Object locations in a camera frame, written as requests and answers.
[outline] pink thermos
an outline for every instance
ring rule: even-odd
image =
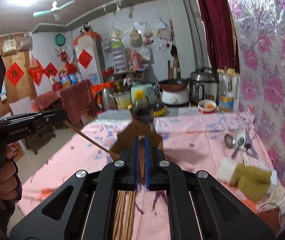
[[[132,65],[133,70],[141,69],[142,58],[141,58],[141,55],[138,52],[136,52],[135,50],[131,51],[130,61],[131,61],[131,65]]]

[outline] wok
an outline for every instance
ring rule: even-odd
[[[189,83],[187,79],[166,79],[159,82],[160,88],[168,91],[174,92],[178,90],[183,90]]]

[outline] pink floral wall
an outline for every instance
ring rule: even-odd
[[[228,0],[238,38],[239,109],[254,106],[255,130],[285,186],[285,0]]]

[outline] blue gripper pad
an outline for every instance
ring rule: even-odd
[[[150,185],[150,172],[149,172],[149,142],[148,137],[145,137],[145,178],[146,178],[146,187],[149,189]]]
[[[138,188],[138,179],[139,179],[139,138],[135,138],[137,140],[137,148],[135,152],[135,177],[134,177],[134,184],[135,184],[135,189]]]

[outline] hand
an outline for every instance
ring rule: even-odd
[[[5,157],[12,158],[12,150],[10,147],[5,147]],[[13,175],[16,173],[16,167],[12,162],[6,162],[0,168],[0,199],[11,200],[17,198],[18,192],[15,190],[17,187],[17,179]]]

